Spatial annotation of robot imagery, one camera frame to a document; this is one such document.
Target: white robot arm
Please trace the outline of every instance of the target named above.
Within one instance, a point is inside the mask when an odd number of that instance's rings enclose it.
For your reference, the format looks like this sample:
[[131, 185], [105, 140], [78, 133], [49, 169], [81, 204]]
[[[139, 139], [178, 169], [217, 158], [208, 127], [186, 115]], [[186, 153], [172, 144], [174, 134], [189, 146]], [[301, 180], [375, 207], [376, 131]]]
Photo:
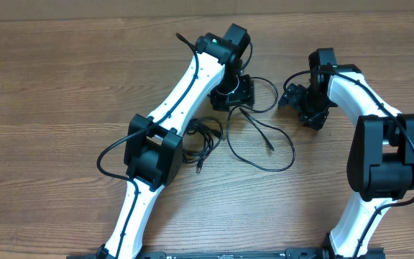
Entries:
[[[383, 102], [368, 86], [361, 73], [347, 72], [341, 74], [353, 78], [356, 81], [359, 80], [360, 83], [368, 87], [394, 116], [400, 113], [396, 108]], [[359, 116], [377, 115], [378, 117], [387, 117], [384, 112], [378, 109], [378, 106], [363, 89], [339, 76], [330, 77], [327, 97], [330, 101], [338, 104], [354, 126], [357, 125]], [[358, 192], [352, 191], [351, 198], [349, 198], [339, 223], [330, 232], [330, 242], [335, 254], [345, 258], [353, 257], [362, 231], [367, 226], [376, 208], [392, 202], [397, 202], [397, 200], [393, 201], [391, 198], [376, 198], [371, 201], [364, 201]], [[382, 214], [375, 218], [373, 225], [369, 228], [367, 236], [362, 242], [358, 255], [367, 253], [368, 242], [388, 209], [384, 209]]]
[[[199, 105], [201, 105], [202, 100], [204, 100], [207, 94], [221, 82], [224, 75], [225, 65], [220, 64], [218, 58], [207, 53], [196, 55], [198, 56], [200, 66], [198, 70], [198, 78], [194, 81], [191, 90], [177, 106], [172, 115], [160, 125], [167, 130], [176, 129], [177, 135], [180, 137], [183, 136], [186, 125]], [[153, 121], [161, 119], [165, 115], [165, 112], [167, 112], [167, 110], [181, 97], [193, 78], [195, 68], [196, 62], [193, 58], [188, 70], [173, 89], [172, 93], [170, 93], [166, 100], [164, 100], [156, 110], [149, 114], [149, 117], [154, 118]], [[140, 252], [142, 248], [143, 232], [151, 214], [151, 210], [155, 204], [156, 198], [165, 187], [164, 185], [161, 185], [156, 191], [151, 191], [150, 186], [142, 180], [136, 178], [134, 181], [139, 187], [140, 194], [137, 197], [134, 211], [126, 226], [126, 234], [122, 241], [123, 245], [119, 251], [119, 256], [121, 258], [128, 259], [135, 258]], [[105, 248], [108, 250], [109, 255], [113, 257], [116, 257], [119, 241], [121, 239], [121, 231], [124, 228], [124, 223], [134, 200], [134, 190], [135, 187], [128, 182], [126, 198], [121, 209], [121, 214], [119, 215], [113, 234], [105, 244]]]
[[[330, 258], [365, 255], [385, 212], [398, 205], [397, 200], [407, 190], [414, 189], [414, 152], [410, 146], [414, 144], [414, 114], [401, 114], [386, 104], [355, 65], [337, 65], [333, 49], [318, 49], [309, 55], [309, 67], [310, 71], [286, 80], [279, 105], [293, 106], [300, 112], [303, 125], [315, 130], [325, 123], [328, 108], [339, 106], [356, 127], [346, 167], [353, 192], [324, 248], [331, 251]], [[306, 73], [311, 74], [308, 88], [295, 84], [286, 88], [292, 78]], [[405, 141], [403, 130], [409, 141]], [[397, 147], [397, 152], [383, 153], [383, 145]]]
[[[128, 136], [118, 141], [126, 141], [124, 163], [128, 165], [126, 174], [129, 178], [104, 171], [99, 163], [103, 153], [99, 156], [97, 165], [102, 173], [131, 181], [127, 181], [126, 198], [113, 234], [98, 249], [96, 259], [134, 259], [139, 254], [143, 232], [156, 198], [180, 169], [185, 129], [205, 97], [210, 93], [214, 109], [223, 110], [232, 104], [249, 103], [253, 99], [250, 77], [239, 74], [240, 58], [250, 42], [244, 28], [232, 24], [224, 37], [208, 33], [199, 37], [195, 45], [180, 39], [192, 48], [195, 55], [185, 75], [147, 118], [137, 114], [130, 122]], [[238, 88], [241, 96], [229, 90]], [[231, 94], [222, 99], [223, 94], [218, 89]], [[162, 139], [162, 143], [159, 145], [148, 140], [151, 137]]]

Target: wooden table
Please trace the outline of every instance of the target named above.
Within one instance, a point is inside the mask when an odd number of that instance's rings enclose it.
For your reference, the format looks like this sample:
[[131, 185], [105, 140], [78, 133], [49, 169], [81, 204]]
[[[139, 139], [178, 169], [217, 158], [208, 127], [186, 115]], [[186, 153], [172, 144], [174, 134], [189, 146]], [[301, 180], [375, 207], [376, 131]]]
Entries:
[[[247, 72], [280, 90], [288, 76], [308, 68], [316, 48], [334, 47], [339, 64], [356, 64], [383, 99], [414, 113], [414, 12], [1, 22], [0, 258], [93, 253], [108, 239], [125, 184], [96, 170], [97, 155], [184, 74], [191, 54], [176, 32], [194, 42], [207, 32], [222, 35], [232, 22], [247, 28], [254, 43]], [[255, 107], [269, 106], [270, 87], [256, 85]], [[208, 101], [196, 117], [205, 115], [226, 121]], [[148, 250], [316, 246], [336, 225], [351, 192], [349, 120], [331, 109], [316, 132], [302, 127], [292, 109], [256, 117], [292, 137], [295, 165], [259, 171], [223, 142], [200, 174], [185, 166], [162, 192], [144, 235]], [[282, 135], [264, 130], [276, 147], [269, 152], [242, 117], [232, 123], [231, 141], [244, 157], [288, 163]], [[124, 172], [123, 150], [108, 155], [105, 167]], [[391, 209], [370, 246], [385, 247], [388, 258], [414, 258], [414, 205]]]

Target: black cable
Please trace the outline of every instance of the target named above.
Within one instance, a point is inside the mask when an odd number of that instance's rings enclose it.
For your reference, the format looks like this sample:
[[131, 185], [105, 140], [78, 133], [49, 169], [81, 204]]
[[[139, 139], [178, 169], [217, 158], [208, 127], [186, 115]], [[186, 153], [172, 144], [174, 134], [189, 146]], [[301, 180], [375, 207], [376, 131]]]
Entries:
[[[354, 80], [353, 78], [350, 78], [348, 76], [345, 76], [345, 75], [343, 75], [341, 73], [337, 73], [337, 72], [334, 72], [334, 71], [320, 71], [320, 70], [301, 71], [299, 73], [296, 73], [294, 75], [291, 75], [291, 77], [289, 77], [285, 81], [285, 83], [284, 83], [284, 91], [286, 91], [286, 86], [287, 86], [288, 82], [292, 78], [294, 78], [296, 76], [299, 76], [299, 75], [307, 74], [307, 73], [322, 73], [322, 74], [326, 74], [326, 75], [330, 75], [330, 76], [339, 76], [339, 77], [341, 77], [343, 79], [346, 79], [346, 80], [348, 80], [348, 81], [350, 81], [352, 83], [355, 83], [357, 86], [359, 86], [360, 88], [362, 88], [370, 96], [370, 98], [378, 106], [378, 108], [382, 112], [384, 112], [397, 125], [397, 127], [399, 128], [399, 130], [402, 133], [403, 137], [405, 138], [405, 141], [409, 144], [411, 150], [413, 151], [413, 155], [414, 155], [414, 144], [411, 141], [410, 136], [408, 135], [408, 133], [405, 130], [405, 128], [396, 119], [396, 117], [394, 115], [392, 115], [384, 107], [384, 104], [377, 99], [377, 97], [372, 93], [372, 91], [368, 87], [366, 87], [364, 84], [360, 83], [360, 81], [358, 81], [358, 80]], [[411, 199], [409, 199], [409, 200], [407, 200], [407, 201], [401, 201], [401, 202], [394, 203], [394, 204], [385, 204], [385, 205], [382, 205], [382, 206], [377, 207], [376, 210], [374, 211], [373, 215], [370, 217], [370, 220], [368, 221], [367, 226], [364, 228], [364, 231], [362, 232], [362, 235], [359, 238], [359, 242], [358, 242], [358, 244], [356, 246], [356, 250], [354, 251], [353, 259], [357, 258], [357, 254], [359, 253], [360, 247], [362, 246], [362, 243], [364, 242], [365, 236], [367, 236], [367, 233], [368, 233], [370, 227], [372, 226], [374, 219], [376, 218], [376, 216], [378, 214], [381, 213], [381, 211], [383, 209], [390, 208], [390, 207], [397, 207], [397, 206], [406, 206], [406, 205], [409, 205], [409, 204], [412, 204], [412, 203], [414, 203], [414, 197], [411, 198]]]
[[[214, 121], [218, 124], [217, 129], [212, 129], [209, 126], [205, 125], [205, 121]], [[192, 151], [188, 149], [183, 149], [183, 162], [184, 163], [197, 163], [196, 173], [200, 173], [203, 165], [203, 161], [210, 155], [210, 153], [218, 147], [220, 141], [223, 140], [223, 127], [221, 126], [220, 121], [214, 117], [203, 117], [200, 119], [190, 119], [188, 126], [186, 127], [185, 135], [194, 135], [199, 133], [203, 137], [203, 148], [201, 151]]]
[[[260, 169], [260, 170], [263, 170], [263, 171], [268, 171], [268, 172], [282, 172], [282, 171], [285, 171], [285, 170], [287, 170], [288, 168], [290, 168], [292, 165], [293, 165], [293, 163], [295, 162], [295, 146], [293, 145], [293, 142], [292, 142], [292, 140], [290, 139], [290, 137], [287, 135], [287, 133], [285, 133], [283, 130], [281, 130], [281, 129], [279, 129], [279, 128], [277, 128], [277, 127], [273, 127], [273, 126], [269, 126], [269, 125], [267, 125], [267, 124], [264, 124], [264, 123], [262, 123], [262, 122], [260, 122], [260, 121], [258, 121], [257, 119], [255, 119], [255, 118], [253, 118], [252, 116], [250, 116], [249, 114], [247, 114], [244, 110], [242, 110], [241, 112], [242, 112], [242, 114], [249, 120], [249, 121], [256, 121], [258, 124], [260, 124], [260, 125], [262, 125], [262, 126], [264, 126], [264, 127], [267, 127], [267, 128], [270, 128], [270, 129], [273, 129], [273, 130], [277, 130], [278, 132], [281, 132], [282, 134], [284, 134], [284, 136], [287, 138], [287, 140], [288, 140], [288, 142], [289, 142], [289, 144], [290, 144], [290, 147], [292, 148], [292, 161], [290, 162], [290, 164], [289, 165], [287, 165], [287, 166], [285, 166], [284, 168], [263, 168], [262, 166], [260, 166], [260, 165], [257, 165], [256, 163], [253, 163], [252, 161], [250, 161], [250, 160], [247, 160], [247, 159], [245, 159], [245, 158], [242, 158], [241, 156], [239, 156], [239, 155], [237, 155], [237, 153], [234, 151], [234, 149], [233, 149], [233, 147], [231, 146], [231, 142], [229, 141], [229, 127], [230, 127], [230, 124], [231, 124], [231, 115], [232, 115], [232, 113], [233, 113], [233, 111], [235, 110], [235, 109], [237, 109], [237, 108], [239, 108], [239, 109], [241, 109], [241, 108], [244, 108], [244, 109], [248, 109], [249, 111], [252, 111], [252, 112], [255, 112], [255, 113], [264, 113], [264, 112], [268, 112], [269, 110], [271, 110], [276, 104], [277, 104], [277, 100], [279, 99], [279, 92], [278, 92], [278, 90], [277, 90], [277, 87], [276, 87], [276, 85], [275, 84], [273, 84], [271, 81], [269, 81], [269, 80], [267, 80], [266, 78], [262, 78], [262, 77], [258, 77], [258, 76], [254, 76], [254, 77], [252, 77], [252, 79], [259, 79], [259, 80], [263, 80], [263, 81], [266, 81], [266, 82], [268, 82], [273, 88], [274, 88], [274, 90], [275, 90], [275, 93], [276, 93], [276, 95], [275, 95], [275, 100], [274, 100], [274, 103], [271, 105], [271, 106], [269, 106], [268, 108], [266, 108], [266, 109], [264, 109], [264, 110], [256, 110], [256, 109], [252, 109], [252, 108], [250, 108], [250, 107], [248, 107], [248, 106], [245, 106], [245, 105], [236, 105], [236, 106], [234, 106], [232, 109], [231, 109], [231, 111], [229, 111], [229, 115], [228, 115], [228, 119], [226, 120], [226, 140], [228, 141], [228, 145], [229, 145], [229, 148], [231, 149], [231, 151], [232, 151], [232, 153], [238, 158], [238, 159], [240, 159], [240, 160], [242, 160], [242, 161], [244, 161], [245, 163], [248, 163], [248, 164], [250, 164], [250, 165], [253, 165], [254, 167], [256, 167], [256, 168], [258, 168], [258, 169]], [[270, 142], [269, 142], [269, 140], [267, 140], [267, 138], [265, 137], [265, 135], [264, 134], [262, 134], [262, 136], [263, 136], [263, 138], [265, 138], [265, 141], [267, 142], [267, 144], [268, 144], [268, 146], [269, 146], [269, 144], [270, 144]]]
[[172, 106], [172, 108], [170, 108], [168, 111], [167, 111], [167, 113], [160, 119], [160, 120], [158, 120], [158, 121], [156, 121], [156, 122], [154, 122], [154, 123], [152, 123], [150, 126], [148, 126], [148, 127], [146, 127], [146, 128], [144, 128], [144, 129], [141, 129], [141, 130], [139, 130], [139, 131], [137, 131], [137, 132], [135, 132], [135, 133], [133, 133], [133, 134], [130, 134], [130, 135], [128, 135], [128, 136], [126, 136], [126, 137], [123, 137], [123, 138], [121, 138], [120, 140], [118, 140], [118, 141], [116, 141], [115, 143], [113, 143], [113, 144], [111, 144], [111, 145], [109, 145], [107, 148], [105, 148], [105, 150], [103, 150], [101, 153], [100, 153], [100, 155], [98, 156], [98, 158], [97, 158], [97, 168], [98, 168], [98, 170], [100, 171], [100, 173], [102, 173], [102, 174], [104, 174], [105, 176], [109, 176], [109, 177], [112, 177], [112, 178], [118, 178], [118, 179], [121, 179], [121, 180], [125, 180], [125, 181], [129, 181], [129, 182], [131, 182], [133, 185], [134, 185], [134, 187], [135, 187], [135, 197], [134, 197], [134, 200], [133, 200], [133, 202], [132, 202], [132, 207], [131, 207], [131, 209], [130, 209], [130, 211], [129, 211], [129, 214], [127, 215], [127, 218], [126, 218], [126, 221], [125, 221], [125, 223], [124, 223], [124, 227], [123, 227], [123, 230], [122, 230], [122, 232], [121, 232], [121, 239], [119, 240], [119, 246], [118, 246], [118, 249], [117, 249], [117, 251], [116, 251], [116, 259], [118, 259], [118, 257], [119, 257], [119, 252], [120, 252], [120, 250], [121, 250], [121, 245], [122, 245], [122, 241], [123, 241], [123, 239], [124, 239], [124, 236], [125, 236], [125, 230], [126, 230], [126, 227], [127, 227], [127, 224], [129, 223], [129, 220], [130, 220], [130, 216], [132, 215], [132, 212], [134, 211], [134, 207], [135, 207], [135, 204], [136, 204], [136, 202], [137, 202], [137, 197], [138, 197], [138, 187], [137, 187], [137, 184], [133, 181], [133, 179], [130, 179], [130, 178], [128, 178], [128, 177], [126, 177], [126, 176], [120, 176], [120, 175], [117, 175], [117, 174], [115, 174], [115, 173], [110, 173], [110, 172], [107, 172], [105, 169], [103, 169], [103, 167], [101, 166], [101, 161], [102, 161], [102, 159], [103, 159], [103, 157], [109, 152], [109, 151], [111, 151], [112, 149], [114, 149], [115, 147], [117, 147], [118, 145], [120, 145], [120, 144], [122, 144], [122, 143], [124, 143], [124, 142], [126, 142], [127, 140], [130, 140], [131, 138], [133, 138], [133, 137], [136, 137], [136, 136], [140, 136], [140, 135], [146, 135], [149, 131], [151, 131], [152, 129], [154, 129], [157, 125], [159, 125], [159, 124], [161, 124], [162, 122], [164, 122], [168, 117], [170, 117], [170, 115], [172, 114], [172, 112], [177, 108], [177, 106], [178, 106], [178, 104], [180, 104], [181, 103], [181, 101], [185, 98], [185, 96], [188, 94], [188, 92], [190, 91], [190, 89], [191, 89], [191, 87], [193, 87], [193, 84], [194, 84], [194, 82], [196, 81], [196, 79], [197, 79], [197, 77], [198, 77], [198, 71], [199, 71], [199, 59], [198, 59], [198, 56], [197, 56], [197, 54], [196, 54], [196, 49], [194, 48], [194, 45], [193, 44], [191, 44], [190, 42], [188, 42], [188, 40], [187, 39], [185, 39], [184, 38], [184, 36], [182, 36], [182, 35], [180, 35], [180, 34], [176, 34], [176, 36], [177, 36], [177, 38], [179, 39], [179, 40], [181, 40], [182, 42], [184, 42], [190, 49], [191, 49], [191, 51], [193, 52], [193, 54], [194, 54], [194, 59], [195, 59], [195, 72], [194, 72], [194, 74], [193, 74], [193, 79], [191, 79], [191, 82], [190, 82], [190, 84], [188, 85], [188, 87], [186, 88], [186, 90], [185, 90], [185, 92], [183, 92], [183, 94], [181, 95], [181, 97], [177, 100], [177, 102], [175, 102], [174, 104], [173, 104], [173, 106]]
[[263, 137], [264, 141], [266, 142], [267, 146], [274, 151], [274, 147], [272, 146], [270, 140], [267, 139], [266, 135], [263, 133], [263, 131], [258, 127], [257, 124], [255, 124], [254, 120], [256, 120], [254, 117], [252, 117], [248, 112], [244, 111], [243, 108], [239, 108], [239, 111], [247, 118], [247, 120], [250, 122], [255, 129], [258, 130], [259, 134]]
[[249, 46], [250, 46], [250, 55], [249, 55], [249, 58], [247, 58], [247, 61], [241, 67], [241, 71], [243, 71], [249, 65], [249, 62], [252, 59], [252, 53], [253, 53], [253, 44], [252, 44], [252, 42], [249, 42]]

